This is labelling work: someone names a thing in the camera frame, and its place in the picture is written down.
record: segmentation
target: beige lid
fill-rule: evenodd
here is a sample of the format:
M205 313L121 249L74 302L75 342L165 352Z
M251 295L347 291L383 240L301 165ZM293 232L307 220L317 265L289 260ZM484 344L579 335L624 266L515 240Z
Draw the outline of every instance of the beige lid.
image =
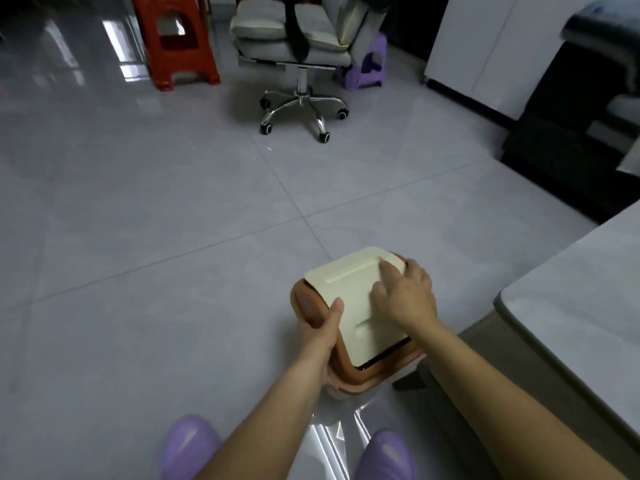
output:
M372 316L369 293L380 281L380 259L389 261L404 273L404 261L380 248L365 248L320 266L305 274L324 302L331 306L335 298L344 300L340 334L354 367L367 363L406 335L392 322Z

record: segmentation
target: purple slipper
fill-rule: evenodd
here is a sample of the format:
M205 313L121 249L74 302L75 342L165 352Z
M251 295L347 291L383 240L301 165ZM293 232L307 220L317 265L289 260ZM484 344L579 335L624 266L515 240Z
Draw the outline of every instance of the purple slipper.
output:
M377 431L362 454L355 480L415 480L413 460L402 437L388 429Z
M171 428L160 457L164 480L191 480L222 444L202 416L181 417Z

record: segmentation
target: white cabinet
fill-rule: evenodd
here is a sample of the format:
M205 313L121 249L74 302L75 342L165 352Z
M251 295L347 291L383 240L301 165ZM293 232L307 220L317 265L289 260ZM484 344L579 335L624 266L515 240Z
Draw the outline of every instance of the white cabinet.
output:
M517 120L567 19L591 1L449 0L425 76Z

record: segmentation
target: person's right hand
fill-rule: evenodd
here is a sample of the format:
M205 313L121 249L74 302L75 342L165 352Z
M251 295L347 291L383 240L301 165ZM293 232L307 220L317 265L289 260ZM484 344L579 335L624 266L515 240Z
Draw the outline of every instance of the person's right hand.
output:
M431 278L416 261L409 259L404 276L388 261L380 261L382 281L375 282L371 297L375 306L411 335L421 323L436 324L436 298Z

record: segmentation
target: stool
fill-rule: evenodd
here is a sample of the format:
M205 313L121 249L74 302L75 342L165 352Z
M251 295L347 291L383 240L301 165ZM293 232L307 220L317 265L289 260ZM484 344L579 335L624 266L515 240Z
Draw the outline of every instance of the stool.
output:
M379 54L382 57L381 64L374 61L374 54ZM371 42L371 51L364 58L362 65L338 68L333 73L333 79L347 91L355 91L368 86L382 86L385 80L386 65L387 37L379 32Z
M209 46L207 31L200 21L195 0L132 0L138 17L149 74L156 88L173 90L172 74L196 72L212 84L220 83L220 75ZM161 36L157 20L174 12L180 17L184 35Z

